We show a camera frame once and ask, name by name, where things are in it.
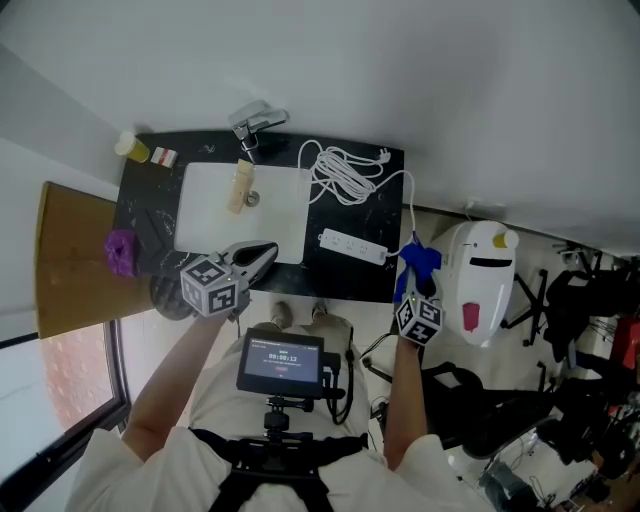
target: purple object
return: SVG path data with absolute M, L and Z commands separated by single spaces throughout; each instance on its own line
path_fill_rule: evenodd
M 133 243 L 136 232 L 131 229 L 116 229 L 109 233 L 104 243 L 109 268 L 119 276 L 135 277 Z

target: white power cord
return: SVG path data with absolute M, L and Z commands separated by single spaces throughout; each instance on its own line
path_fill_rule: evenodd
M 317 184 L 322 187 L 322 190 L 316 197 L 309 201 L 309 204 L 315 203 L 327 191 L 332 193 L 338 202 L 344 206 L 362 204 L 367 201 L 371 194 L 376 192 L 394 176 L 398 176 L 400 174 L 406 174 L 409 176 L 409 180 L 411 181 L 409 211 L 411 212 L 412 228 L 411 236 L 409 237 L 407 244 L 410 244 L 413 241 L 413 234 L 416 231 L 416 218 L 413 213 L 415 182 L 411 173 L 408 171 L 396 171 L 377 185 L 370 180 L 370 178 L 377 178 L 378 176 L 381 176 L 384 172 L 382 165 L 386 164 L 391 159 L 391 153 L 389 153 L 388 150 L 380 150 L 380 157 L 377 160 L 371 160 L 370 158 L 362 158 L 352 155 L 335 146 L 330 146 L 325 150 L 317 140 L 310 139 L 300 146 L 300 151 L 298 151 L 298 169 L 300 171 L 305 170 L 301 167 L 301 161 L 302 152 L 307 144 L 315 144 L 320 150 L 315 163 L 311 166 L 311 169 L 309 169 L 309 173 L 311 175 L 311 184 Z M 356 171 L 352 165 L 359 165 L 361 167 L 377 166 L 378 172 L 365 176 Z M 387 257 L 397 256 L 400 254 L 401 250 L 402 247 L 400 247 L 396 252 L 387 253 Z

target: power strip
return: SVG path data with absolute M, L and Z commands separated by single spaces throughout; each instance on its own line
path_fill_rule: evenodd
M 333 229 L 325 228 L 319 238 L 320 247 L 324 249 L 368 261 L 375 265 L 384 265 L 389 252 L 382 245 L 373 244 L 355 236 L 345 235 Z

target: sink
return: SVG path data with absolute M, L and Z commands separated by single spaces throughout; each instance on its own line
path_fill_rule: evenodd
M 255 166 L 251 190 L 256 206 L 239 214 L 227 210 L 237 165 L 194 162 L 187 165 L 178 207 L 174 248 L 210 254 L 248 240 L 279 247 L 277 262 L 302 262 L 311 184 L 291 167 Z

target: black strap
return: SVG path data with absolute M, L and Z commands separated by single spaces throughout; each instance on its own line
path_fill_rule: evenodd
M 368 442 L 366 434 L 360 438 L 329 437 L 323 441 L 309 441 L 281 453 L 283 468 L 267 470 L 264 467 L 269 460 L 267 442 L 227 441 L 208 430 L 190 430 L 232 466 L 231 473 L 220 484 L 220 494 L 209 512 L 238 511 L 264 483 L 288 485 L 309 512 L 333 512 L 327 496 L 329 489 L 320 479 L 318 468 L 359 452 Z

